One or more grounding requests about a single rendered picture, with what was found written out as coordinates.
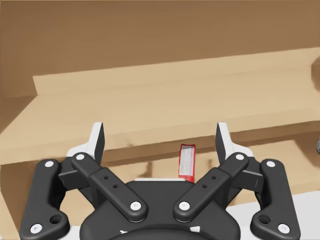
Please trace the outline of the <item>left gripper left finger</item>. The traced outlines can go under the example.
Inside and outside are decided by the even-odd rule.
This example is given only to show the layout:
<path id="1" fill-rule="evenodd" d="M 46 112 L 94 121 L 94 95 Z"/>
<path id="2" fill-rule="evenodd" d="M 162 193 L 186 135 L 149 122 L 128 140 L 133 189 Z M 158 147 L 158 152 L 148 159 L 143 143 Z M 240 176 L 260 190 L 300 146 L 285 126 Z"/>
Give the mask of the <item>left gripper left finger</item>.
<path id="1" fill-rule="evenodd" d="M 101 166 L 105 147 L 102 122 L 93 124 L 87 143 L 71 148 L 62 162 L 44 159 L 36 164 L 20 225 L 20 237 L 64 237 L 68 216 L 60 210 L 67 191 L 78 189 L 98 208 L 109 201 L 128 221 L 148 214 L 145 201 L 107 167 Z"/>

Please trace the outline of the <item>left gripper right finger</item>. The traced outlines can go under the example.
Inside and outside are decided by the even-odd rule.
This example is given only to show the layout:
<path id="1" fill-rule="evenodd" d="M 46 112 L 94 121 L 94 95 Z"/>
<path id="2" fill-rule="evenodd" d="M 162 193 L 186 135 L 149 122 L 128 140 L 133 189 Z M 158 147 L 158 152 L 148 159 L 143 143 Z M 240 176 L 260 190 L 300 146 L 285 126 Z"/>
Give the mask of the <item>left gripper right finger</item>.
<path id="1" fill-rule="evenodd" d="M 249 190 L 260 211 L 251 219 L 256 237 L 300 237 L 301 230 L 284 164 L 276 159 L 258 162 L 253 152 L 234 143 L 225 122 L 218 122 L 215 148 L 219 166 L 209 170 L 173 205 L 174 218 L 193 221 L 211 203 L 226 208 L 241 192 Z"/>

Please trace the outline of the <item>pale wooden shelf unit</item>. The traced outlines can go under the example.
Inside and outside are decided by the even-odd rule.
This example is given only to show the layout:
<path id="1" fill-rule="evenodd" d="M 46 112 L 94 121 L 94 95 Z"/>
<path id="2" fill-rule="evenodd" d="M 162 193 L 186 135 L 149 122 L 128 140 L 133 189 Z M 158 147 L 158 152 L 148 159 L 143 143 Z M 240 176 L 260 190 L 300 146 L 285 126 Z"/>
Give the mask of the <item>pale wooden shelf unit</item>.
<path id="1" fill-rule="evenodd" d="M 35 165 L 103 122 L 123 181 L 218 164 L 217 122 L 291 192 L 320 191 L 320 0 L 0 0 L 0 236 L 19 228 Z"/>

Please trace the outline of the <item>red and white carton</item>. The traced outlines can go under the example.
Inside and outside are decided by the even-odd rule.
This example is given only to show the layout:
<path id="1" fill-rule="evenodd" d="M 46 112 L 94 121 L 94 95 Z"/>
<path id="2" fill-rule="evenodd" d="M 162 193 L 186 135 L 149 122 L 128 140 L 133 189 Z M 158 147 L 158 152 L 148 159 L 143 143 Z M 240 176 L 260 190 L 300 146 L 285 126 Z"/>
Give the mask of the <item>red and white carton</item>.
<path id="1" fill-rule="evenodd" d="M 178 177 L 188 182 L 195 182 L 196 146 L 194 144 L 182 144 L 179 152 Z"/>

